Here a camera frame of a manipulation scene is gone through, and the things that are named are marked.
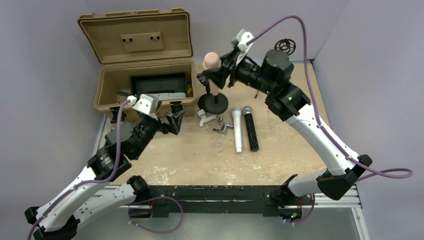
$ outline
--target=storage case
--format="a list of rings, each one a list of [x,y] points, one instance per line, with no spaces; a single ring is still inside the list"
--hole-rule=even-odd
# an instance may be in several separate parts
[[[185,116],[196,114],[196,72],[191,60],[190,15],[182,8],[87,14],[78,24],[90,42],[100,71],[94,107],[111,119],[113,112],[126,100],[120,92],[131,93],[130,78],[175,75],[186,78],[185,98],[163,100],[158,110],[164,116],[171,104],[181,102]],[[127,121],[137,121],[130,105],[124,108]]]

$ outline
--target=small black round object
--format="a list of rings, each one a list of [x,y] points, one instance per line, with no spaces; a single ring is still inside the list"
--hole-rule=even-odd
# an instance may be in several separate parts
[[[289,38],[281,39],[275,44],[274,49],[281,50],[290,56],[296,50],[296,42]]]
[[[199,99],[197,100],[197,105],[199,107],[199,109],[203,109],[205,110],[205,99],[209,94],[203,94],[199,97]]]
[[[204,99],[204,108],[203,110],[210,114],[222,114],[228,109],[228,98],[222,94],[218,93],[216,96],[218,98],[217,103],[215,103],[215,96],[208,94]]]

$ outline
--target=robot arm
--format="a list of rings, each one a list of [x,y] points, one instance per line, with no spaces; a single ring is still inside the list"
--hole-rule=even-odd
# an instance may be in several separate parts
[[[246,56],[248,48],[245,47],[245,38],[247,35],[250,38],[253,36],[250,32],[242,32],[243,34],[239,33],[232,41],[233,51],[220,57],[223,63],[221,67],[204,70],[202,75],[221,89],[229,77],[229,88],[239,81],[267,94],[265,104],[268,108],[299,132],[324,161],[326,169],[323,171],[305,176],[291,176],[281,186],[284,198],[294,199],[305,194],[324,193],[333,200],[339,200],[365,169],[350,161],[345,153],[336,147],[334,141],[344,147],[349,157],[365,166],[368,167],[372,160],[366,154],[359,155],[350,149],[322,119],[322,124],[318,125],[310,99],[290,82],[294,65],[285,52],[269,50],[262,66],[259,66]],[[322,127],[333,139],[323,132]]]
[[[117,128],[109,132],[105,136],[106,145],[97,151],[61,193],[44,206],[30,207],[25,211],[28,223],[39,227],[33,234],[36,240],[70,240],[77,230],[108,211],[130,204],[136,198],[142,201],[150,197],[150,188],[143,178],[133,176],[116,191],[88,201],[97,191],[131,168],[129,160],[137,160],[157,132],[175,135],[180,132],[184,115],[180,103],[171,105],[172,113],[166,113],[166,123],[156,115],[161,105],[156,97],[142,94],[138,98],[129,96],[127,100],[139,114],[140,122],[135,127],[129,122],[122,122],[119,137]],[[116,159],[118,141],[120,154]]]

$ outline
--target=open lid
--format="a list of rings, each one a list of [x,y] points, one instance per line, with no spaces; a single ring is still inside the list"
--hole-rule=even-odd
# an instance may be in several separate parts
[[[102,64],[193,56],[190,17],[182,8],[93,13],[78,24]]]

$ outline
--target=gray wall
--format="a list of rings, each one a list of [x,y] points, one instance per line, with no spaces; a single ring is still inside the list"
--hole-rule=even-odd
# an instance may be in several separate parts
[[[334,131],[375,169],[359,183],[372,239],[423,239],[424,2],[351,0],[315,62]]]
[[[337,23],[348,0],[85,0],[91,12],[133,11],[142,9],[185,8],[191,15],[191,36],[194,59],[203,60],[208,52],[226,54],[231,50],[231,38],[245,28],[254,35],[286,15],[299,15],[308,27],[311,40],[308,58],[313,59]],[[255,42],[249,55],[262,60],[275,43],[293,39],[302,49],[302,30],[296,20],[288,20],[273,28]],[[292,60],[303,59],[296,51]]]
[[[0,3],[0,239],[26,239],[44,205],[91,157],[100,64],[81,34],[82,0]]]

